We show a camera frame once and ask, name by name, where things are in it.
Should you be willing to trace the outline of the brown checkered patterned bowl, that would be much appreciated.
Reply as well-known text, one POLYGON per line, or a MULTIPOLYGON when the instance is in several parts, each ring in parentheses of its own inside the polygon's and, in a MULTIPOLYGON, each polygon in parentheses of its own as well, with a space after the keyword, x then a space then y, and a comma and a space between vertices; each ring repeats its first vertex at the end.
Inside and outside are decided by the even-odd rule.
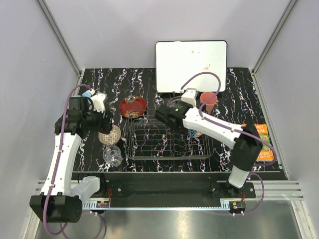
POLYGON ((121 139, 122 132, 116 125, 112 125, 112 129, 109 134, 98 133, 99 141, 104 145, 116 145, 121 139))

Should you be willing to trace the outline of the blue geometric patterned bowl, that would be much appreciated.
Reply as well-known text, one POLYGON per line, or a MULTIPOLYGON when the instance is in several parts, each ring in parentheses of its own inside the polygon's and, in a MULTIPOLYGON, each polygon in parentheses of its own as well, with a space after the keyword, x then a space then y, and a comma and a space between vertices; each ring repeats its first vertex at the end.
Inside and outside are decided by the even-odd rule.
POLYGON ((189 129, 188 130, 188 138, 199 138, 200 136, 202 136, 203 133, 202 132, 199 132, 197 130, 194 130, 194 129, 189 129))

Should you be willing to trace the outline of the red floral plate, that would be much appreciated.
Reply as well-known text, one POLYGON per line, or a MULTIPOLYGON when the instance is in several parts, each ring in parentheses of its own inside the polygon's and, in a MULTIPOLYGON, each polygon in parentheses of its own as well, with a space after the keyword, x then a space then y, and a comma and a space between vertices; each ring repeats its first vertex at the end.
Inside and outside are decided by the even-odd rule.
POLYGON ((126 118, 138 118, 144 114, 147 103, 141 96, 125 97, 119 106, 119 111, 126 118))

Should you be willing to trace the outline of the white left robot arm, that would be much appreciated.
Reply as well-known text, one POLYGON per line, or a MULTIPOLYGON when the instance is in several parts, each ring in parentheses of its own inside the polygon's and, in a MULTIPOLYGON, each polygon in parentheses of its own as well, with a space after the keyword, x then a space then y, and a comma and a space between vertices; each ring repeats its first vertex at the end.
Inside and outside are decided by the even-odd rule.
POLYGON ((70 97, 61 118, 55 123, 55 147, 50 169, 39 195, 32 196, 29 205, 43 223, 76 223, 83 204, 92 195, 103 197, 108 185, 99 177, 86 176, 71 186, 73 166, 85 133, 110 133, 112 113, 107 107, 107 95, 86 91, 70 97))

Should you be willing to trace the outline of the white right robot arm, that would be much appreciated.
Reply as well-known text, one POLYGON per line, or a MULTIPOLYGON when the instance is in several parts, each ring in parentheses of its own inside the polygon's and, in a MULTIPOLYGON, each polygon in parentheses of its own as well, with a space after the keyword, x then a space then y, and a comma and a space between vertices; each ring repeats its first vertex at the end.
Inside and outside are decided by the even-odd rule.
POLYGON ((244 192, 244 183, 263 147, 253 124, 233 124, 204 113, 196 107, 198 91, 188 88, 173 107, 160 105, 155 118, 174 132, 198 131, 220 141, 232 150, 233 167, 226 191, 231 197, 244 192))

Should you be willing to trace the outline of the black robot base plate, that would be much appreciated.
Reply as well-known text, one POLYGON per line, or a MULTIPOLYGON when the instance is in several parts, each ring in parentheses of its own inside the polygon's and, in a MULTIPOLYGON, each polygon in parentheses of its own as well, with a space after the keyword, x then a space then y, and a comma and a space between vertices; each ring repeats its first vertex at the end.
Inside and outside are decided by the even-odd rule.
POLYGON ((86 176, 102 181, 98 194, 112 191, 112 210, 218 209, 222 201, 255 199, 253 183, 241 189, 227 184, 229 173, 221 172, 73 172, 72 180, 86 176))

